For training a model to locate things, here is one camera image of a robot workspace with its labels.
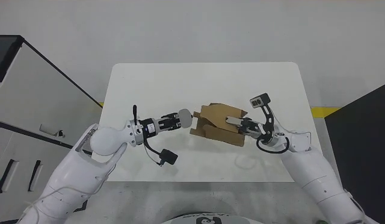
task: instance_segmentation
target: yellow stripe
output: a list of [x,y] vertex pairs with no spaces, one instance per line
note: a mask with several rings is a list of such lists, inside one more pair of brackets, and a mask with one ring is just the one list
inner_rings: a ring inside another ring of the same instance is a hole
[[339,109],[338,107],[312,107],[312,115],[313,118],[324,118]]

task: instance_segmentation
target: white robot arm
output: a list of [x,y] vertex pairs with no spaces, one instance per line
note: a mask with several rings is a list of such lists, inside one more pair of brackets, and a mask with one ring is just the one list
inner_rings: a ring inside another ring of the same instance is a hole
[[[25,210],[18,223],[64,223],[75,209],[100,190],[128,145],[145,145],[159,155],[159,166],[174,164],[176,154],[166,149],[159,153],[150,147],[147,139],[162,131],[190,127],[193,121],[191,113],[184,109],[160,119],[137,120],[136,112],[134,105],[134,119],[120,131],[97,124],[89,127],[55,169],[43,194]],[[105,163],[92,159],[82,151],[87,142],[95,153],[112,157]]]
[[[287,131],[280,123],[274,124],[275,116],[268,106],[269,102],[266,93],[250,100],[253,108],[262,108],[266,116],[265,124],[249,118],[230,116],[226,122],[255,138],[259,149],[279,154],[293,180],[315,201],[331,224],[376,223],[363,214],[350,193],[342,188],[330,163],[319,150],[310,145],[311,136],[306,132]],[[266,150],[260,144],[275,151]]]
[[[319,206],[330,224],[377,223],[366,217],[354,204],[352,197],[339,183],[337,176],[322,154],[310,145],[310,138],[285,130],[274,124],[274,115],[268,106],[270,99],[267,94],[250,100],[254,108],[261,107],[266,116],[266,123],[261,124],[249,118],[237,119],[231,116],[226,122],[236,125],[239,132],[257,140],[257,147],[265,152],[279,154],[282,163],[287,168],[293,180]],[[128,145],[144,145],[148,150],[159,155],[158,165],[174,164],[177,155],[164,149],[158,152],[152,149],[147,139],[159,132],[188,128],[192,116],[188,110],[162,116],[160,119],[137,120],[134,106],[134,120],[126,123],[117,131],[112,128],[101,128],[98,125],[89,127],[77,144],[71,149],[64,160],[53,172],[47,186],[25,214],[19,223],[64,223],[72,212],[91,195],[97,193],[108,175],[114,170],[116,163],[123,155]],[[105,163],[91,159],[82,151],[83,145],[90,142],[92,150],[99,155],[112,155]],[[274,151],[263,148],[265,145]],[[259,223],[243,217],[225,214],[187,215],[165,223]]]

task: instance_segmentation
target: concrete floor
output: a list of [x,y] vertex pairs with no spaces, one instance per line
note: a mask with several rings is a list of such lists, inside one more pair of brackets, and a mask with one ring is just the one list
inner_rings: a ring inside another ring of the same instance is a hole
[[[294,61],[311,106],[341,107],[385,84],[384,0],[0,0],[0,5],[0,34],[24,36],[100,102],[116,63]],[[336,168],[324,120],[315,124],[322,151]],[[107,182],[66,223],[161,223],[189,211],[264,223],[322,218],[295,183]]]

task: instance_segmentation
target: cabinet door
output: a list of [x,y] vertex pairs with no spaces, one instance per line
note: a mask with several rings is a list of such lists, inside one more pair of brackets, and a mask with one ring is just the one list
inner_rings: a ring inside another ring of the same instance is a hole
[[[33,202],[41,195],[52,172],[69,151],[68,148],[13,133],[0,159],[0,176],[4,179],[0,191],[0,222],[21,216],[28,206],[26,202]],[[35,168],[37,172],[32,179]]]
[[[25,43],[0,83],[1,122],[71,146],[99,122],[101,112],[97,103]],[[53,136],[59,130],[64,138]]]

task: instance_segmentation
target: brown cardboard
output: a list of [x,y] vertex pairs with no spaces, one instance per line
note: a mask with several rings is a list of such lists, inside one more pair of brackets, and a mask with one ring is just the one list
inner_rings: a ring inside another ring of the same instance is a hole
[[209,106],[202,105],[201,112],[194,112],[193,116],[198,118],[197,128],[190,129],[190,134],[226,142],[231,145],[243,146],[245,137],[238,134],[236,126],[226,123],[226,117],[232,116],[242,118],[247,112],[226,104],[211,103]]

